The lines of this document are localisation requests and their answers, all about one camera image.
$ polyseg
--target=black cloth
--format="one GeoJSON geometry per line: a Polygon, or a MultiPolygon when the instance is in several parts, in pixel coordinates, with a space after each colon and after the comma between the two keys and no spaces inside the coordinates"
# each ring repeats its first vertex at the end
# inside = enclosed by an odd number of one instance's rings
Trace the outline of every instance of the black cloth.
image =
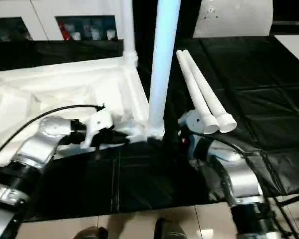
{"type": "MultiPolygon", "coordinates": [[[[188,49],[224,107],[238,123],[215,134],[247,152],[274,195],[299,193],[299,60],[273,37],[178,40],[188,49]]],[[[0,70],[122,54],[121,42],[0,43],[0,70]]],[[[139,54],[149,98],[152,48],[139,54]]],[[[177,119],[192,109],[176,57],[165,109],[164,142],[152,141],[53,161],[27,220],[51,220],[159,209],[224,200],[219,177],[190,165],[177,144],[177,119]]]]}

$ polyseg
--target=cable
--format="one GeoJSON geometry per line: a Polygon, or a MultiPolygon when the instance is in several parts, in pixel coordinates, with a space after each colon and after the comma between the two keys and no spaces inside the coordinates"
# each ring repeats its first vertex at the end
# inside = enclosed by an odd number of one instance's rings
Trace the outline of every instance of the cable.
{"type": "Polygon", "coordinates": [[[85,108],[85,107],[91,107],[91,108],[95,108],[96,111],[99,111],[100,109],[102,109],[103,107],[101,106],[95,106],[95,105],[89,105],[89,104],[81,104],[81,105],[70,105],[70,106],[63,106],[63,107],[58,107],[52,110],[49,110],[47,112],[44,112],[40,115],[38,115],[37,117],[33,118],[32,120],[30,120],[29,122],[27,122],[26,124],[24,124],[20,129],[18,129],[12,136],[10,136],[10,138],[8,138],[8,140],[0,147],[0,153],[1,151],[19,134],[21,133],[26,127],[28,127],[30,124],[32,124],[33,122],[37,121],[38,119],[49,115],[51,113],[57,112],[57,111],[61,111],[61,110],[66,110],[66,109],[71,109],[71,108],[85,108]]]}

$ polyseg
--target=black cable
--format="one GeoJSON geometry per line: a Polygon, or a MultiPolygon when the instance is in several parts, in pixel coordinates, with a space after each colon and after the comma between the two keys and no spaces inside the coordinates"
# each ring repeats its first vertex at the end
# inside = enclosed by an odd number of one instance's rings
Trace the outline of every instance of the black cable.
{"type": "MultiPolygon", "coordinates": [[[[218,139],[218,138],[215,138],[215,137],[212,137],[212,136],[208,136],[208,135],[205,135],[205,134],[202,134],[202,133],[196,133],[196,132],[193,132],[193,131],[191,131],[191,130],[189,130],[189,133],[191,133],[191,134],[193,134],[193,135],[197,135],[197,136],[203,137],[203,138],[207,138],[207,139],[211,139],[211,140],[217,140],[217,141],[219,141],[219,142],[221,142],[221,143],[223,143],[223,144],[225,144],[225,145],[227,145],[227,146],[229,146],[229,147],[232,147],[234,150],[236,150],[238,153],[240,153],[240,154],[244,157],[244,159],[246,160],[246,162],[249,164],[249,166],[250,166],[251,168],[253,168],[254,173],[256,174],[257,178],[259,179],[259,183],[260,183],[260,185],[261,185],[262,187],[266,188],[268,192],[270,192],[271,197],[274,199],[275,203],[276,203],[277,206],[278,206],[278,203],[277,203],[278,200],[276,199],[275,196],[273,196],[273,194],[272,194],[272,192],[271,192],[271,190],[270,190],[270,187],[267,185],[266,180],[265,180],[261,175],[259,175],[259,174],[257,173],[257,171],[256,171],[255,167],[253,166],[252,162],[250,162],[250,160],[249,160],[249,158],[248,158],[248,154],[247,154],[246,152],[244,152],[243,150],[241,150],[241,149],[240,149],[239,147],[237,147],[236,145],[234,145],[234,144],[232,144],[232,143],[230,143],[230,142],[227,142],[227,141],[225,141],[225,140],[218,139]]],[[[288,221],[286,220],[286,222],[287,222],[289,228],[290,228],[291,231],[292,231],[291,234],[295,237],[295,239],[298,239],[298,238],[299,238],[299,237],[298,237],[298,233],[294,230],[294,227],[291,225],[290,221],[288,222],[288,221]]]]}
{"type": "Polygon", "coordinates": [[[89,104],[81,104],[81,105],[70,105],[70,106],[63,106],[63,107],[58,107],[52,110],[49,110],[47,112],[44,112],[40,115],[38,115],[37,117],[33,118],[32,120],[30,120],[29,122],[27,122],[26,124],[24,124],[20,129],[18,129],[12,136],[10,136],[10,138],[0,147],[0,153],[1,151],[19,134],[21,133],[26,127],[28,127],[30,124],[32,124],[33,122],[37,121],[38,119],[49,115],[51,113],[57,112],[57,111],[61,111],[61,110],[66,110],[66,109],[71,109],[71,108],[85,108],[85,107],[92,107],[95,108],[96,111],[102,109],[102,107],[100,106],[95,106],[95,105],[89,105],[89,104]]]}

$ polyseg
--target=white tube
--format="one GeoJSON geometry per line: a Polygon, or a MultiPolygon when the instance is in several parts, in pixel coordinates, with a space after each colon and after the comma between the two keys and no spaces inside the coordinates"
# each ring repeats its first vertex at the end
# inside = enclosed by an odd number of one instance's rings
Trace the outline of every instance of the white tube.
{"type": "Polygon", "coordinates": [[[150,137],[163,138],[165,133],[164,111],[180,2],[181,0],[158,1],[149,119],[146,127],[147,135],[150,137]]]}
{"type": "Polygon", "coordinates": [[[199,70],[188,50],[184,50],[183,53],[189,64],[190,70],[193,73],[195,80],[200,88],[200,91],[202,92],[203,97],[205,98],[209,106],[210,111],[218,121],[219,131],[221,133],[228,133],[230,131],[233,131],[237,127],[237,123],[234,120],[233,116],[226,112],[225,108],[220,103],[219,99],[209,86],[208,82],[199,70]]]}
{"type": "Polygon", "coordinates": [[[123,57],[127,64],[137,66],[138,56],[135,51],[132,0],[121,0],[123,20],[123,57]]]}
{"type": "Polygon", "coordinates": [[[195,78],[192,72],[190,71],[184,53],[181,50],[178,50],[176,52],[176,55],[180,64],[181,71],[183,72],[189,94],[191,96],[191,99],[193,100],[193,104],[201,116],[201,123],[203,124],[203,133],[215,133],[218,130],[217,120],[215,116],[211,114],[208,105],[199,90],[195,78]]]}

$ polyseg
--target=red object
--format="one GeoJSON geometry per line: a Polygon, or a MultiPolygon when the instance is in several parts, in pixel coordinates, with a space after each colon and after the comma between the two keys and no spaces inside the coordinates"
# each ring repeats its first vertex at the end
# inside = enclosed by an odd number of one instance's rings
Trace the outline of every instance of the red object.
{"type": "Polygon", "coordinates": [[[63,25],[63,23],[61,23],[60,21],[58,22],[58,25],[59,25],[59,28],[61,30],[61,34],[63,36],[63,39],[68,41],[68,40],[71,40],[71,37],[70,35],[67,33],[67,31],[65,30],[65,27],[63,25]]]}

